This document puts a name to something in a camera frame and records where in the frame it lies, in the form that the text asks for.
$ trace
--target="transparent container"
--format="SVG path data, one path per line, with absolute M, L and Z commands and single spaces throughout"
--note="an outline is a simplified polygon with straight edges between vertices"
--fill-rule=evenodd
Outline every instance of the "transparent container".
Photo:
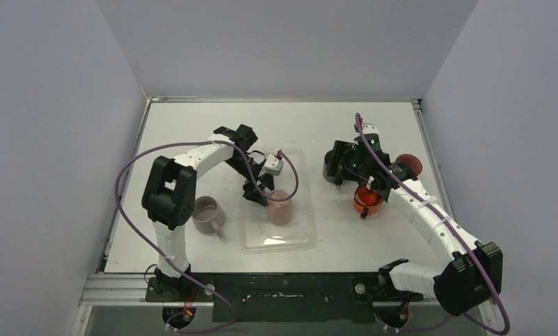
M 276 153 L 276 149 L 261 150 L 266 156 Z M 292 202 L 280 204 L 278 209 L 267 209 L 253 202 L 242 202 L 239 207 L 239 244 L 245 253 L 278 252 L 312 249 L 316 246 L 316 223 L 310 198 L 305 157 L 300 148 L 283 149 L 295 165 L 299 176 L 299 189 Z M 283 163 L 280 176 L 274 177 L 275 192 L 293 192 L 295 177 L 287 162 Z M 289 210 L 291 219 L 277 212 Z

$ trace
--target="white clip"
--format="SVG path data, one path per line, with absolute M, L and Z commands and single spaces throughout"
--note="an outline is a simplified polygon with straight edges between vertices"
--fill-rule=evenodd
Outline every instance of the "white clip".
M 373 178 L 373 176 L 370 176 L 370 178 L 368 178 L 368 183 L 365 185 L 370 190 L 371 190 L 371 183 L 373 181 L 375 181 L 375 178 Z
M 437 224 L 435 224 L 435 226 L 433 227 L 433 231 L 435 232 L 435 230 L 440 227 L 440 225 L 442 225 L 444 222 L 450 222 L 452 221 L 453 218 L 450 217 L 449 215 L 446 215 L 442 220 L 440 220 Z
M 414 208 L 414 210 L 419 211 L 419 210 L 423 209 L 423 207 L 426 206 L 427 203 L 435 203 L 437 201 L 438 201 L 438 198 L 436 196 L 429 196 L 423 202 L 417 204 L 416 207 Z
M 414 212 L 412 213 L 410 222 L 412 223 L 414 221 L 414 217 L 417 215 L 417 212 L 419 212 L 419 210 L 423 209 L 428 203 L 435 203 L 437 202 L 437 200 L 438 198 L 436 196 L 429 196 L 424 199 L 423 202 L 420 202 L 416 206 L 414 206 Z

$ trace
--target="black bracket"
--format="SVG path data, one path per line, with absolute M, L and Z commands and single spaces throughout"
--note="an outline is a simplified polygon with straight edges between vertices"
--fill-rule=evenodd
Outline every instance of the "black bracket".
M 196 171 L 173 159 L 160 156 L 153 161 L 141 204 L 152 221 L 170 230 L 184 225 L 192 216 L 196 197 Z M 175 181 L 173 190 L 165 186 Z
M 476 245 L 473 252 L 489 275 L 495 290 L 500 293 L 503 268 L 501 249 L 495 243 L 483 245 L 477 241 Z M 443 309 L 453 316 L 460 316 L 490 299 L 492 294 L 468 253 L 455 252 L 453 256 L 455 260 L 435 278 L 433 289 Z
M 254 130 L 246 125 L 240 125 L 235 131 L 221 126 L 218 129 L 215 129 L 213 133 L 222 134 L 228 137 L 229 140 L 231 140 L 244 153 L 247 152 L 247 150 L 250 149 L 250 147 L 258 140 Z M 248 201 L 252 201 L 266 207 L 268 202 L 266 198 L 260 195 L 252 183 L 250 174 L 248 173 L 247 163 L 250 164 L 254 177 L 258 179 L 256 182 L 258 183 L 258 187 L 260 189 L 264 190 L 265 188 L 269 188 L 270 190 L 274 190 L 274 177 L 269 174 L 264 174 L 258 178 L 258 176 L 260 176 L 260 171 L 262 171 L 264 166 L 264 162 L 256 163 L 256 161 L 254 161 L 251 157 L 248 157 L 248 161 L 249 162 L 245 162 L 244 158 L 237 152 L 237 150 L 234 149 L 233 156 L 226 160 L 225 163 L 232 167 L 238 174 L 246 178 L 246 182 L 243 187 L 244 198 Z
M 382 151 L 378 134 L 367 134 L 372 152 L 396 175 L 401 181 L 416 180 L 417 175 L 404 163 L 390 161 L 390 155 Z M 375 162 L 370 151 L 361 143 L 361 138 L 355 138 L 355 144 L 336 140 L 333 149 L 324 155 L 324 177 L 340 186 L 343 181 L 367 183 L 374 178 L 371 189 L 376 190 L 379 196 L 388 201 L 390 190 L 398 188 L 398 184 Z
M 190 272 L 190 268 L 186 274 L 194 275 Z M 204 282 L 205 284 L 215 285 L 214 280 L 211 282 Z M 211 302 L 213 295 L 207 294 L 203 289 L 197 287 L 192 281 L 187 278 L 171 278 L 161 273 L 155 268 L 155 276 L 148 280 L 147 291 L 145 294 L 145 301 L 147 302 L 178 302 L 186 301 L 191 295 L 192 290 L 196 288 L 194 302 Z

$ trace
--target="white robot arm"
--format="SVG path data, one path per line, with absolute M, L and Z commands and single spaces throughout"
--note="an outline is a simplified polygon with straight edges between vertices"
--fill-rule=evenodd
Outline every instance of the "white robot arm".
M 233 142 L 246 152 L 256 139 L 250 127 L 240 125 L 237 131 L 220 127 L 207 139 L 211 144 L 195 147 L 171 159 L 159 157 L 153 163 L 142 204 L 153 221 L 158 246 L 180 270 L 186 271 L 190 267 L 186 257 L 184 223 L 193 211 L 196 181 L 213 167 L 227 162 L 248 179 L 244 184 L 244 197 L 263 206 L 267 205 L 266 199 L 255 191 L 241 155 L 236 154 L 232 146 L 215 143 Z M 258 178 L 259 188 L 274 189 L 272 176 L 280 174 L 283 162 L 268 155 L 261 163 L 250 159 L 249 164 Z M 161 282 L 168 282 L 170 287 L 181 288 L 181 274 L 172 269 L 162 256 L 159 257 L 155 275 Z
M 503 259 L 501 250 L 494 243 L 482 244 L 466 232 L 435 203 L 436 198 L 425 190 L 417 173 L 409 165 L 390 161 L 389 154 L 382 151 L 377 128 L 367 123 L 362 125 L 367 146 L 360 137 L 355 139 L 355 143 L 335 141 L 333 149 L 324 158 L 324 177 L 336 185 L 343 181 L 355 181 L 360 188 L 365 187 L 365 193 L 377 194 L 378 201 L 384 200 L 393 205 L 421 233 L 440 261 L 438 267 L 427 267 L 409 260 L 396 260 L 380 268 L 380 288 L 391 292 L 421 293 L 436 298 L 454 316 L 489 299 L 491 292 L 482 275 L 468 257 L 468 252 L 444 224 L 447 221 L 477 256 L 499 292 Z M 416 199 L 405 188 L 400 187 L 377 164 L 372 154 L 380 159 L 390 174 L 424 201 Z M 374 204 L 358 203 L 364 206 L 361 218 L 365 218 L 369 208 L 379 204 L 378 201 Z M 439 211 L 444 219 L 437 217 L 427 205 Z

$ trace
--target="gray wall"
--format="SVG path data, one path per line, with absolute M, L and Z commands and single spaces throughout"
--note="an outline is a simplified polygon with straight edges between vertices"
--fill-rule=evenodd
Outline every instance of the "gray wall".
M 504 252 L 512 335 L 558 335 L 558 1 L 481 0 L 423 108 L 458 221 Z
M 144 98 L 93 0 L 0 1 L 0 335 L 65 335 Z
M 477 0 L 97 0 L 147 95 L 423 97 Z

